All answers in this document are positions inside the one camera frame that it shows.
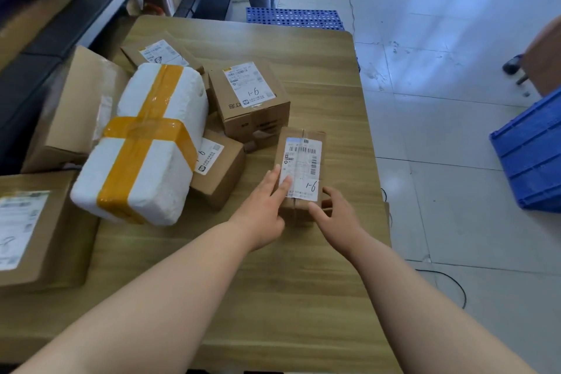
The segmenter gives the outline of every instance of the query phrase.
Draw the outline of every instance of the tiled floor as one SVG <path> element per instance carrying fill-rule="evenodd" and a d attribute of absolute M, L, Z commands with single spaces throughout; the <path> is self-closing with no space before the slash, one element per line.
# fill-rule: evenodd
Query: tiled floor
<path fill-rule="evenodd" d="M 235 19 L 245 20 L 245 6 Z M 519 209 L 489 143 L 539 100 L 501 66 L 561 0 L 279 0 L 353 33 L 393 247 L 448 273 L 472 314 L 540 373 L 561 372 L 561 216 Z M 460 303 L 442 275 L 427 279 Z"/>

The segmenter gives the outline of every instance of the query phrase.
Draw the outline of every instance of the blue plastic pallet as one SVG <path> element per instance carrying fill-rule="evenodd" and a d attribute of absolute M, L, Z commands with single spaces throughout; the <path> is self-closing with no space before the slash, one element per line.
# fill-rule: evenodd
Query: blue plastic pallet
<path fill-rule="evenodd" d="M 561 88 L 489 138 L 518 205 L 561 213 Z"/>
<path fill-rule="evenodd" d="M 246 8 L 246 19 L 253 24 L 345 30 L 337 11 Z"/>

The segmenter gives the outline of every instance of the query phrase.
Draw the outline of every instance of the barcode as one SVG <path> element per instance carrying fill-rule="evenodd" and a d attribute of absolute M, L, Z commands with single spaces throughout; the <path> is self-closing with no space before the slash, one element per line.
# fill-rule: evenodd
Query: barcode
<path fill-rule="evenodd" d="M 315 155 L 312 155 L 312 164 L 310 166 L 310 175 L 315 176 L 317 168 L 318 168 L 318 157 L 315 156 Z"/>

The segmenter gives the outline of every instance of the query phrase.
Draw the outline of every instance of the black cable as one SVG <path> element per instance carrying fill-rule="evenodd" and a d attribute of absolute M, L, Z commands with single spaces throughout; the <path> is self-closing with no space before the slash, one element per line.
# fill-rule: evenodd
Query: black cable
<path fill-rule="evenodd" d="M 452 281 L 454 281 L 454 282 L 458 285 L 458 287 L 459 287 L 460 290 L 462 291 L 462 293 L 463 293 L 463 305 L 462 305 L 462 309 L 465 309 L 465 308 L 466 308 L 466 305 L 467 305 L 467 294 L 466 294 L 466 291 L 463 289 L 463 287 L 462 287 L 461 285 L 459 285 L 459 282 L 456 281 L 455 279 L 453 279 L 450 275 L 448 275 L 447 273 L 444 273 L 444 272 L 440 272 L 440 271 L 430 271 L 430 270 L 428 270 L 428 269 L 415 269 L 415 270 L 416 270 L 416 271 L 419 271 L 419 272 L 440 273 L 440 274 L 442 274 L 442 275 L 447 276 L 448 278 L 450 278 Z"/>

